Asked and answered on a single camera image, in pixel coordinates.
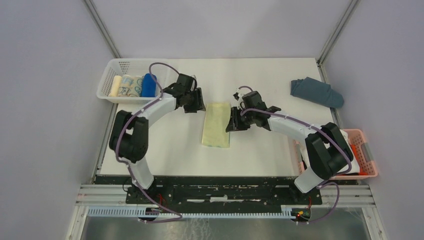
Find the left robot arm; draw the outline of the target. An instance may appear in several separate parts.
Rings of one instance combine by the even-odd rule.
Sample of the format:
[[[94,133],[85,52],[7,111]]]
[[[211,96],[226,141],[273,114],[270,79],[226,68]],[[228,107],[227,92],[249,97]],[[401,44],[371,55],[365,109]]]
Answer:
[[[146,159],[149,128],[178,108],[183,108],[186,114],[205,111],[202,90],[194,76],[180,73],[176,82],[138,111],[120,110],[115,116],[109,148],[114,151],[116,160],[126,165],[133,185],[139,188],[138,197],[144,203],[154,202],[158,195],[152,186],[154,176]]]

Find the green yellow towel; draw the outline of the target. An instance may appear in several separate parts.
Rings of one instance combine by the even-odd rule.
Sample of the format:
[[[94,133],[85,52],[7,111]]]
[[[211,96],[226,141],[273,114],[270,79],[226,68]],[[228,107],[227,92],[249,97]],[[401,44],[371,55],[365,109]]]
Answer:
[[[201,144],[206,147],[229,148],[230,134],[226,128],[230,121],[229,102],[214,102],[206,105]]]

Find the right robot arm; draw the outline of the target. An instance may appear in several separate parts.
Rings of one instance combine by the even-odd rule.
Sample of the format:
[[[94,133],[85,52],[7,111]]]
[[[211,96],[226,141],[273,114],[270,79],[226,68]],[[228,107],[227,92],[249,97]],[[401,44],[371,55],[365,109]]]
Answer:
[[[352,169],[355,156],[335,123],[314,125],[288,115],[277,106],[267,106],[258,91],[237,90],[233,97],[238,104],[230,109],[226,132],[246,131],[256,125],[286,135],[303,148],[302,157],[309,165],[288,191],[293,203],[302,204],[309,198],[310,190]]]

